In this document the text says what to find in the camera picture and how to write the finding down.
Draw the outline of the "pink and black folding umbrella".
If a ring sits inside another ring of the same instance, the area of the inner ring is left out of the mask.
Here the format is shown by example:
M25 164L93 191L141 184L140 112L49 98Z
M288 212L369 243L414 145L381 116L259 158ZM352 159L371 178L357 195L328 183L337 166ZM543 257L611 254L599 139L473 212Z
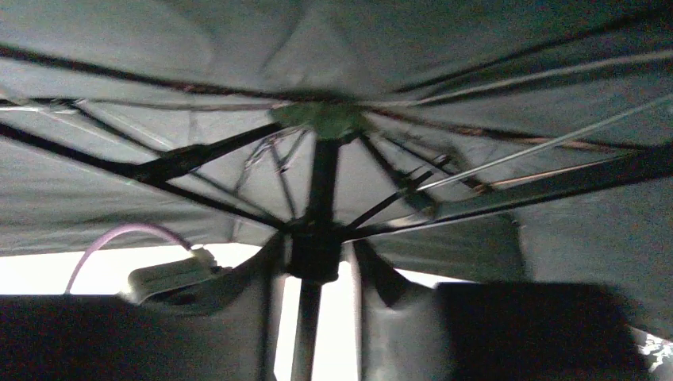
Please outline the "pink and black folding umbrella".
M150 228L285 237L294 380L342 261L362 380L362 240L427 287L607 287L671 338L672 4L2 2L2 256Z

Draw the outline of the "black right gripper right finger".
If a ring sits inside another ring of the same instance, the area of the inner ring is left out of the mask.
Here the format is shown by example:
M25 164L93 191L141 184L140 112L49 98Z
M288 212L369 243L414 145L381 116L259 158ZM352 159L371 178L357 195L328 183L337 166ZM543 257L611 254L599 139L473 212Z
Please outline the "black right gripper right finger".
M647 380L620 298L581 283L438 283L396 271L367 241L362 380Z

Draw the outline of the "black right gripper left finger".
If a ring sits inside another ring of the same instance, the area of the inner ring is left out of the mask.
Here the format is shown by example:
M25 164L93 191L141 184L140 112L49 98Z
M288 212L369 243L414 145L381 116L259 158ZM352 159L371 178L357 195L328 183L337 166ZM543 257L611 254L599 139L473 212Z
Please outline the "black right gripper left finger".
M286 239L214 279L134 304L4 295L4 380L271 380Z

